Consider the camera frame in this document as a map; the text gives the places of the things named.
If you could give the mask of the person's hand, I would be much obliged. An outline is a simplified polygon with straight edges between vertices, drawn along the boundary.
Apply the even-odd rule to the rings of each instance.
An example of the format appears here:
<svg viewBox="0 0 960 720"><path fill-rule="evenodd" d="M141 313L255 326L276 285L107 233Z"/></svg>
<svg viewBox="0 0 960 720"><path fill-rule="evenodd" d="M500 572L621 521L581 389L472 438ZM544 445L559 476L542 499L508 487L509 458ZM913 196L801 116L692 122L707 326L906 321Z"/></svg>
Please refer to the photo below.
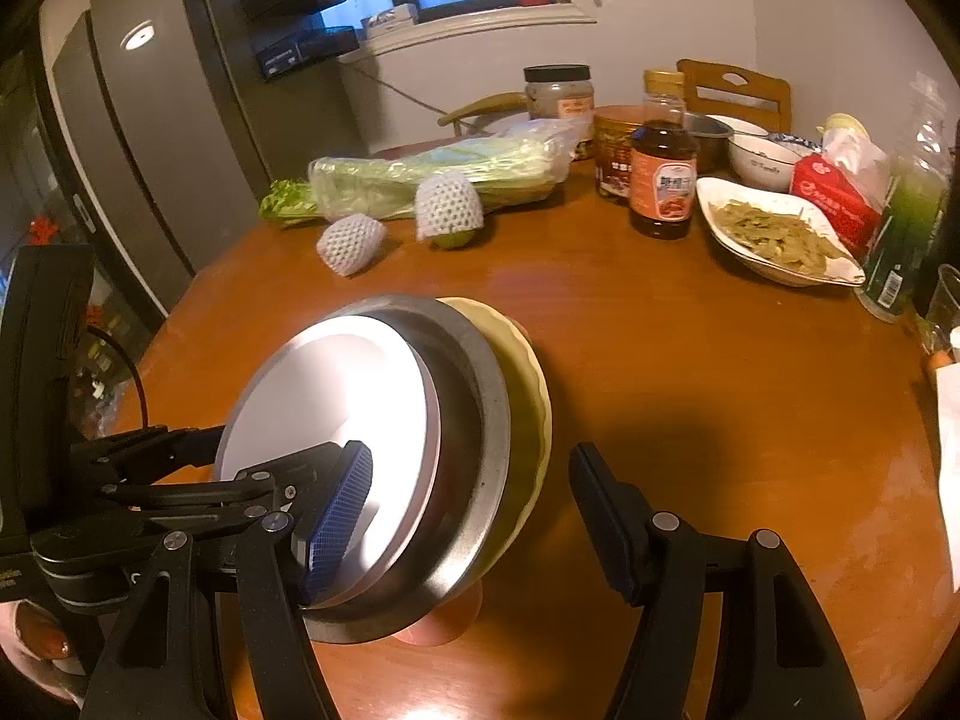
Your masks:
<svg viewBox="0 0 960 720"><path fill-rule="evenodd" d="M31 601L2 605L2 652L44 694L83 705L85 672L59 621Z"/></svg>

